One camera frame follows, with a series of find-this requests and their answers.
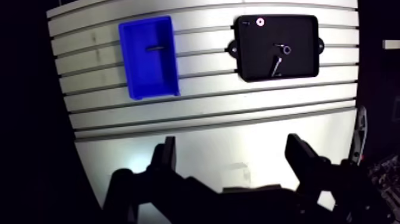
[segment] slatwall panel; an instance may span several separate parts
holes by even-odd
[[[99,203],[110,174],[143,170],[166,135],[177,136],[178,172],[216,191],[271,183],[294,189],[298,181],[283,157],[288,133],[335,163],[347,157],[358,79],[356,9],[356,0],[80,0],[48,11],[64,101]],[[234,38],[230,26],[245,14],[316,16],[326,44],[320,74],[244,82],[225,48]],[[159,15],[173,20],[181,96],[135,101],[118,24]],[[238,176],[244,170],[250,181]]]

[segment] blue bin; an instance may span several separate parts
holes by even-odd
[[[171,17],[121,23],[119,31],[129,96],[180,95]]]

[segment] dark background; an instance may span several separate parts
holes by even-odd
[[[95,223],[99,206],[74,147],[51,52],[45,12],[57,6],[59,1],[50,0],[1,3],[1,201],[6,207],[1,217],[20,223]],[[359,8],[357,101],[367,107],[364,162],[371,164],[400,148],[400,121],[393,116],[400,96],[400,52],[382,50],[382,40],[400,39],[400,15],[396,1],[363,0]]]

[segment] horizontal slat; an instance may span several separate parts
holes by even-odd
[[[357,8],[357,0],[243,0],[244,2],[283,2],[317,5],[334,5],[341,7]]]
[[[47,18],[54,17],[56,15],[60,15],[63,13],[67,13],[71,10],[76,10],[82,7],[87,7],[96,3],[104,2],[108,0],[78,0],[74,2],[70,2],[68,4],[62,5],[57,8],[53,8],[52,10],[47,11]]]
[[[211,1],[211,0],[195,0],[195,1],[179,1],[187,5],[196,5],[200,1],[210,1],[212,4],[219,4],[221,1]],[[115,20],[124,17],[130,17],[135,15],[135,12],[143,14],[146,12],[144,8],[141,8],[137,4],[137,1],[115,1],[116,3],[101,5],[95,8],[89,8],[87,10],[72,13],[70,15],[51,20],[49,22],[50,35],[55,36],[65,32],[69,32],[75,29],[91,26],[94,24],[103,23],[110,20]],[[173,7],[170,4],[171,1],[158,1],[165,2],[162,4],[157,4],[154,6],[158,8],[160,5],[168,5],[168,7]],[[153,15],[141,15],[137,18],[127,18],[126,20],[140,19],[153,17],[155,15],[170,15],[173,20],[173,25],[175,30],[187,30],[187,29],[197,29],[202,27],[215,27],[215,26],[231,26],[234,19],[239,15],[244,14],[306,14],[315,15],[318,18],[320,24],[333,24],[333,25],[344,25],[344,26],[358,26],[358,15],[355,11],[345,11],[345,10],[334,10],[327,8],[307,8],[307,7],[294,7],[294,6],[273,6],[269,7],[241,7],[240,5],[230,6],[229,8],[217,9],[202,9],[185,11],[181,13],[174,13],[164,11],[161,14]],[[116,24],[114,27],[110,27],[110,30],[116,29]],[[105,30],[99,30],[100,32],[109,32],[107,28]]]
[[[150,122],[162,119],[184,119],[190,116],[216,115],[240,110],[283,107],[292,104],[352,98],[356,96],[356,91],[357,84],[354,83],[252,92],[72,114],[70,115],[70,120],[75,129],[81,129],[84,127]]]
[[[201,5],[218,5],[241,3],[241,0],[121,0],[110,4],[98,5],[83,11],[71,13],[49,22],[50,34],[57,35],[66,31],[116,20],[133,15],[173,10],[176,8],[196,7]]]
[[[245,122],[251,120],[267,119],[285,117],[290,115],[298,115],[302,113],[310,113],[315,111],[333,110],[345,107],[354,107],[355,100],[330,102],[325,104],[303,105],[301,107],[290,107],[276,110],[258,111],[252,113],[239,113],[217,117],[204,117],[200,119],[178,120],[174,122],[160,122],[147,125],[135,125],[126,127],[114,127],[106,129],[83,130],[75,132],[77,138],[90,138],[102,136],[116,136],[116,135],[150,135],[151,133],[160,133],[172,129],[180,129],[181,131],[201,129],[202,127],[209,128],[210,125],[225,126],[232,122]]]
[[[56,60],[59,74],[122,62],[119,46],[108,46]],[[358,62],[358,48],[326,48],[320,63]],[[177,59],[179,75],[236,69],[236,60],[228,53],[202,54]]]
[[[288,88],[298,85],[315,85],[318,83],[332,83],[354,81],[358,77],[358,66],[323,67],[317,77],[307,79],[272,80],[268,82],[244,82],[238,74],[221,74],[216,76],[195,77],[182,79],[179,83],[182,97],[194,97],[204,94],[216,94],[230,91],[248,91],[251,89]],[[95,107],[133,104],[137,101],[129,98],[127,87],[107,89],[86,94],[72,95],[64,98],[68,111],[83,110]],[[143,99],[139,102],[154,101]]]
[[[87,30],[52,41],[54,55],[75,51],[82,48],[119,41],[117,27],[101,27]],[[320,28],[319,36],[325,44],[358,44],[358,30]],[[203,51],[208,49],[226,48],[235,38],[233,30],[219,30],[212,32],[190,33],[175,36],[176,52]]]
[[[47,11],[47,17],[51,18],[56,15],[64,14],[72,10],[76,10],[82,7],[88,7],[93,4],[98,4],[108,0],[79,0],[74,1],[66,5],[54,8]],[[244,2],[282,2],[288,3],[287,0],[244,0]],[[290,3],[296,4],[320,4],[320,5],[332,5],[339,7],[351,7],[357,8],[357,0],[291,0]]]
[[[61,90],[64,93],[115,86],[122,83],[126,83],[124,67],[102,69],[60,79]]]
[[[184,178],[193,176],[217,192],[228,186],[256,188],[271,184],[295,190],[299,182],[284,154],[287,135],[297,133],[320,156],[339,164],[348,157],[355,115],[356,111],[351,110],[254,125],[77,142],[76,148],[100,205],[111,174],[120,168],[144,171],[154,147],[167,135],[176,137],[176,172]],[[235,164],[245,170],[230,178],[234,183],[225,183],[223,180],[237,171],[232,168]]]

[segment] metal key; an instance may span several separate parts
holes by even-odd
[[[272,71],[271,77],[274,77],[274,76],[281,76],[280,73],[275,74],[275,73],[276,73],[276,70],[278,69],[278,66],[279,66],[279,64],[280,64],[281,62],[282,62],[282,58],[281,58],[281,57],[278,57],[278,60],[276,61],[276,64],[275,64],[275,68],[274,68],[274,70]]]

